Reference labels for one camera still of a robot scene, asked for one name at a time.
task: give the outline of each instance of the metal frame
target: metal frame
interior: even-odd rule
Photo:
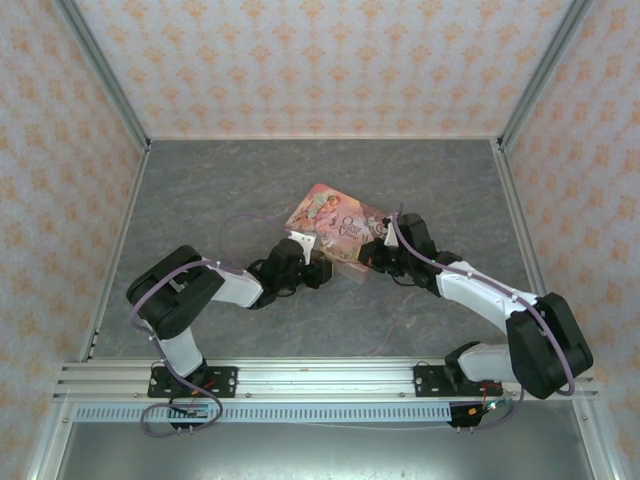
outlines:
[[[215,141],[215,140],[491,140],[495,139],[495,136],[487,136],[487,135],[462,135],[462,136],[446,136],[446,135],[399,135],[399,134],[391,134],[391,135],[267,135],[267,134],[256,134],[256,135],[216,135],[216,136],[207,136],[207,137],[176,137],[176,136],[167,136],[167,137],[153,137],[153,141]]]
[[[209,365],[238,367],[236,398],[225,402],[451,402],[473,397],[416,397],[413,367],[443,365],[441,358],[227,358]],[[148,402],[150,360],[92,360],[63,366],[54,402]],[[591,371],[576,381],[580,398],[598,397]],[[518,383],[504,383],[515,397]],[[568,397],[554,394],[553,400]],[[525,400],[537,401],[530,395]]]
[[[58,477],[76,409],[75,403],[58,403],[51,406],[36,445],[27,474],[28,480],[51,480]]]
[[[107,94],[111,97],[111,100],[122,117],[131,137],[138,145],[140,145],[141,149],[147,149],[150,143],[149,137],[145,133],[135,110],[131,106],[131,103],[129,103],[118,78],[115,73],[113,73],[109,62],[107,62],[104,53],[102,53],[102,49],[96,42],[93,33],[91,33],[89,25],[84,19],[84,16],[82,15],[82,12],[75,0],[53,1],[58,6],[58,9],[64,19],[67,21],[69,28],[76,36],[87,60],[98,75],[98,78],[102,82]]]
[[[582,25],[582,19],[592,3],[593,0],[573,0],[558,31],[547,47],[524,93],[507,121],[504,133],[500,137],[503,149],[510,148],[514,143],[520,129],[533,111],[533,107],[547,84],[547,80],[553,74],[553,70],[560,61],[562,54],[566,51],[571,39]]]
[[[149,160],[149,152],[150,149],[142,153],[142,156],[140,157],[140,160],[138,162],[138,169],[135,173],[135,176],[133,177],[133,180],[131,181],[131,187],[129,188],[129,198],[127,199],[126,208],[124,210],[124,213],[122,214],[122,219],[120,220],[118,237],[109,258],[109,269],[102,283],[100,299],[98,300],[96,309],[91,316],[91,326],[87,329],[84,341],[82,343],[82,350],[78,355],[79,362],[86,361],[93,354],[93,348],[97,339],[98,330],[100,328],[100,324],[102,323],[104,311],[107,308],[107,301],[109,300],[109,294],[111,293],[111,286],[113,285],[113,279],[116,275],[118,262],[120,261],[120,255],[122,254],[124,239],[127,235],[129,222],[131,221],[131,215],[133,215],[133,208],[136,203],[136,198],[138,198],[140,185],[142,184],[142,177]]]
[[[75,423],[135,423],[148,403],[81,403],[76,411]],[[198,420],[211,420],[218,408],[211,402],[197,399],[190,409],[198,412]],[[190,423],[192,418],[183,412],[168,408],[152,409],[145,416],[148,423]],[[217,423],[442,423],[451,421],[449,402],[400,403],[248,403],[225,401]]]
[[[595,480],[626,479],[618,449],[614,446],[612,419],[604,402],[575,400],[573,408]]]

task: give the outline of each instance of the black bracket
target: black bracket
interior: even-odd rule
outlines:
[[[218,398],[234,398],[238,385],[237,367],[208,366],[204,374],[203,385]],[[164,365],[151,368],[149,380],[149,398],[183,398],[191,397],[192,392],[176,380]]]
[[[413,367],[413,385],[416,397],[489,397],[502,395],[502,388],[493,380],[485,382],[455,383],[446,365],[416,365]]]

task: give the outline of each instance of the wallpaper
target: wallpaper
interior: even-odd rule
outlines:
[[[498,135],[570,0],[80,0],[152,138]]]
[[[77,358],[140,156],[50,0],[0,3],[0,478]]]
[[[597,1],[510,152],[549,287],[590,342],[640,472],[640,8]]]

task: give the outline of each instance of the metal panel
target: metal panel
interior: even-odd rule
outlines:
[[[120,113],[129,133],[140,145],[140,148],[146,149],[149,144],[149,139],[142,128],[142,124],[129,103],[113,70],[111,70],[102,50],[98,46],[95,37],[91,33],[80,8],[78,8],[75,0],[55,0],[55,3],[58,5],[62,16],[67,20],[69,28],[76,35],[89,63],[93,66],[98,78],[102,81],[105,90]]]
[[[568,402],[527,402],[473,435],[431,423],[219,424],[157,440],[135,424],[77,424],[58,478],[588,480],[576,423]]]
[[[507,121],[504,133],[502,134],[502,147],[504,150],[510,148],[514,143],[518,132],[522,128],[529,114],[533,111],[533,107],[540,96],[547,80],[553,73],[554,68],[560,61],[562,54],[567,49],[573,35],[578,31],[582,24],[582,19],[587,10],[593,3],[593,0],[574,0],[569,7],[567,14],[560,24],[556,35],[547,47],[547,51],[542,56],[540,64],[531,77],[527,88],[520,97],[516,108],[513,110],[511,117]]]
[[[138,422],[142,411],[151,405],[141,403],[79,404],[76,423],[132,423]],[[194,403],[207,416],[205,422],[218,411],[209,403]],[[167,408],[153,409],[146,416],[150,423],[192,422],[185,415]],[[451,410],[448,402],[418,402],[411,405],[393,403],[262,403],[231,404],[224,408],[220,423],[354,423],[354,422],[448,422]]]

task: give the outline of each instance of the enclosure wall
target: enclosure wall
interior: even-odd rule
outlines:
[[[50,0],[0,4],[0,477],[23,478],[140,151]]]
[[[595,2],[509,152],[549,289],[590,342],[640,472],[640,9]]]
[[[152,138],[496,136],[570,0],[79,0]]]

